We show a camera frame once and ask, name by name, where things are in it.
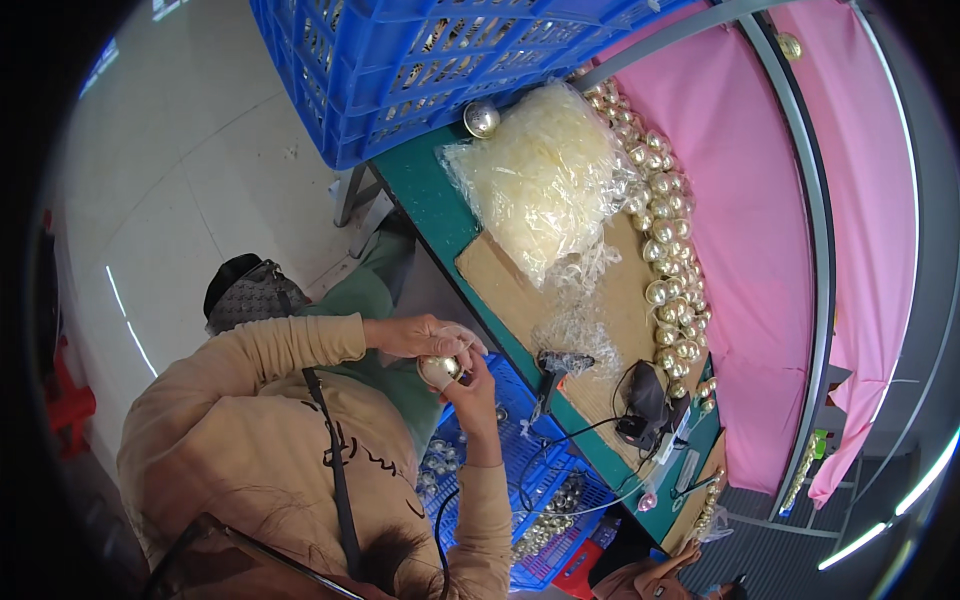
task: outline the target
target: blue plastic basket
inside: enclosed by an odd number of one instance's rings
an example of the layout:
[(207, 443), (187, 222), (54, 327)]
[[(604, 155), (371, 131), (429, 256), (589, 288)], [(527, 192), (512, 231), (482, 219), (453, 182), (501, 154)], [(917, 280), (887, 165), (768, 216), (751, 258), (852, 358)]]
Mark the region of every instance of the blue plastic basket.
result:
[[(587, 463), (575, 456), (568, 457), (568, 459), (564, 466), (565, 469), (582, 471), (588, 474), (587, 477), (584, 477), (584, 493), (576, 511), (601, 506), (613, 500), (613, 493), (607, 486), (599, 482), (596, 473)], [(549, 491), (543, 495), (543, 500), (549, 500), (553, 491), (562, 484), (569, 474), (565, 471), (554, 472), (554, 479), (549, 486)], [(601, 509), (576, 516), (573, 527), (547, 543), (537, 556), (528, 556), (515, 564), (510, 570), (511, 588), (536, 591), (549, 586), (553, 578), (560, 573), (584, 540), (594, 533), (603, 514), (604, 511)]]
[(251, 0), (303, 125), (346, 170), (451, 123), (479, 97), (503, 106), (693, 0)]
[[(507, 482), (511, 491), (511, 503), (514, 510), (519, 510), (522, 507), (516, 485), (524, 468), (530, 463), (531, 459), (537, 456), (537, 460), (531, 464), (526, 473), (523, 473), (523, 479), (526, 482), (524, 489), (528, 493), (536, 492), (537, 484), (552, 472), (546, 467), (547, 465), (563, 464), (568, 461), (568, 455), (565, 451), (569, 447), (569, 442), (559, 442), (547, 448), (546, 452), (541, 452), (541, 440), (544, 438), (559, 440), (564, 436), (563, 430), (552, 419), (542, 418), (538, 419), (534, 425), (536, 431), (529, 432), (528, 435), (524, 436), (523, 425), (520, 421), (530, 419), (536, 399), (503, 356), (491, 353), (487, 357), (487, 366), (496, 380), (496, 402), (507, 411), (507, 418), (500, 423), (498, 429), (500, 445), (503, 448), (503, 464), (507, 471)], [(459, 434), (460, 422), (457, 421), (457, 416), (453, 413), (452, 407), (448, 406), (444, 410), (440, 426), (437, 428), (434, 437), (452, 443), (461, 455), (464, 455), (466, 447), (458, 441)], [(447, 473), (438, 477), (437, 487), (439, 491), (423, 503), (423, 508), (434, 521), (444, 498), (457, 487), (456, 476), (453, 473)], [(459, 496), (450, 500), (449, 504), (446, 505), (441, 519), (440, 540), (444, 551), (455, 543), (453, 530), (457, 526), (458, 514)], [(515, 528), (521, 520), (515, 519)], [(518, 532), (515, 529), (515, 540), (523, 531), (525, 529)]]

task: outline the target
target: pink fabric curtain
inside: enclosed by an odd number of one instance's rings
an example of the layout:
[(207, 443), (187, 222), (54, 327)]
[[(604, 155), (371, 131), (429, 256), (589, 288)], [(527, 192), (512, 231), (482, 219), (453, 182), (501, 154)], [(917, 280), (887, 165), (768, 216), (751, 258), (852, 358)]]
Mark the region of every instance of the pink fabric curtain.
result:
[(770, 14), (804, 48), (791, 66), (824, 157), (836, 240), (830, 363), (853, 372), (830, 394), (847, 422), (810, 486), (819, 509), (870, 433), (900, 356), (916, 278), (916, 206), (896, 99), (853, 10), (805, 0)]
[[(669, 15), (600, 60), (706, 7)], [(807, 0), (771, 14), (804, 48), (791, 66), (826, 164), (836, 239), (830, 362), (853, 372), (831, 394), (848, 420), (811, 486), (819, 507), (863, 445), (896, 366), (915, 278), (913, 184), (895, 100), (852, 10)], [(671, 139), (699, 201), (693, 240), (714, 313), (707, 334), (730, 483), (773, 494), (804, 401), (813, 312), (804, 198), (777, 100), (750, 44), (723, 27), (617, 79)]]
[[(600, 55), (706, 8), (668, 15)], [(693, 240), (727, 429), (730, 483), (774, 493), (796, 435), (812, 327), (804, 199), (793, 147), (763, 68), (737, 30), (715, 27), (617, 74), (692, 180)]]

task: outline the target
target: eyeglasses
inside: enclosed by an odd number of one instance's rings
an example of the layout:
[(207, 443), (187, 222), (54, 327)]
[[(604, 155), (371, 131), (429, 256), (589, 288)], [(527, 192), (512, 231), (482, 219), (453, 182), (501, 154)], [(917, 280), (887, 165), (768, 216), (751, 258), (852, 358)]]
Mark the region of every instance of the eyeglasses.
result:
[(144, 586), (140, 597), (143, 600), (160, 600), (172, 598), (179, 594), (182, 591), (181, 586), (176, 586), (170, 581), (171, 575), (175, 570), (173, 565), (177, 558), (180, 558), (181, 555), (184, 554), (184, 550), (191, 544), (201, 540), (207, 540), (217, 534), (256, 561), (265, 564), (280, 564), (291, 572), (298, 573), (301, 577), (305, 577), (312, 582), (337, 592), (344, 598), (349, 598), (350, 600), (365, 600), (363, 596), (357, 595), (312, 568), (277, 552), (274, 548), (271, 548), (262, 541), (257, 541), (247, 534), (237, 531), (229, 525), (225, 525), (210, 513), (201, 513), (187, 525), (183, 533), (181, 533), (173, 545), (170, 546), (170, 550), (156, 566), (154, 572), (150, 574), (150, 578), (147, 579), (147, 584)]

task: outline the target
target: cardboard sheet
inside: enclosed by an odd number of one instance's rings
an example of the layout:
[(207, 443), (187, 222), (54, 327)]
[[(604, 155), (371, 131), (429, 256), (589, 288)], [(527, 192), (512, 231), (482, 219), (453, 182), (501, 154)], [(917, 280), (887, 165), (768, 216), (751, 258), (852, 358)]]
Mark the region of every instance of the cardboard sheet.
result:
[[(704, 463), (704, 467), (701, 468), (700, 473), (693, 478), (693, 483), (701, 482), (707, 479), (720, 467), (722, 467), (723, 470), (727, 470), (726, 448), (726, 431), (721, 431), (720, 435), (717, 437), (716, 444), (713, 445), (713, 450), (711, 450), (710, 454), (707, 456), (707, 461)], [(720, 481), (716, 483), (716, 485), (719, 486), (720, 490), (722, 491), (727, 486), (727, 476), (724, 475)], [(662, 491), (662, 498), (658, 498), (658, 501), (671, 501), (667, 490)], [(690, 530), (693, 529), (693, 524), (697, 521), (697, 517), (700, 516), (701, 511), (704, 510), (704, 506), (707, 504), (706, 501), (706, 486), (687, 497), (684, 507), (680, 509), (680, 513), (677, 515), (677, 520), (673, 522), (673, 527), (670, 528), (670, 531), (666, 532), (666, 536), (663, 538), (663, 543), (660, 544), (660, 547), (662, 547), (666, 552), (670, 553), (671, 556), (675, 556), (678, 552), (680, 552), (680, 549), (684, 547), (687, 535), (690, 533)]]
[[(654, 342), (657, 322), (644, 298), (644, 291), (655, 275), (640, 256), (640, 245), (645, 240), (630, 225), (628, 215), (620, 213), (612, 218), (612, 224), (605, 227), (605, 241), (620, 250), (623, 260), (610, 266), (591, 301), (599, 303), (600, 319), (626, 370), (638, 359), (653, 360), (657, 350)], [(538, 325), (546, 326), (553, 319), (557, 312), (555, 296), (535, 288), (487, 232), (467, 246), (457, 257), (456, 265), (477, 295), (531, 354), (536, 356), (542, 349), (557, 349), (538, 347), (535, 336), (531, 335)], [(684, 379), (688, 390), (696, 387), (706, 360), (707, 353), (702, 352), (700, 361), (691, 365)], [(566, 382), (564, 395), (587, 423), (614, 416), (611, 400), (622, 372), (598, 377), (597, 371), (594, 368), (576, 379), (569, 377)], [(621, 398), (615, 400), (614, 407), (616, 415), (623, 414)], [(633, 468), (639, 464), (637, 449), (617, 437), (612, 423), (600, 425), (596, 431), (624, 463)], [(645, 465), (640, 478), (650, 468), (649, 463)]]

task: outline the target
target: red stool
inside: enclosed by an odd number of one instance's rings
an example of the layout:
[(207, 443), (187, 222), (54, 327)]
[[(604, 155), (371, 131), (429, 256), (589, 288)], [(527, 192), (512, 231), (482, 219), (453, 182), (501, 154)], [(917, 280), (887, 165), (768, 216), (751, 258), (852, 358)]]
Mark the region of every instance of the red stool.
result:
[(574, 598), (590, 600), (593, 597), (593, 591), (587, 582), (587, 576), (600, 560), (601, 554), (603, 554), (601, 546), (592, 540), (584, 541), (551, 583)]
[(97, 398), (89, 387), (78, 389), (74, 385), (73, 377), (63, 363), (64, 348), (66, 337), (60, 336), (54, 354), (56, 379), (46, 385), (46, 405), (50, 428), (63, 442), (60, 457), (65, 459), (90, 449), (84, 440), (84, 421), (96, 412)]

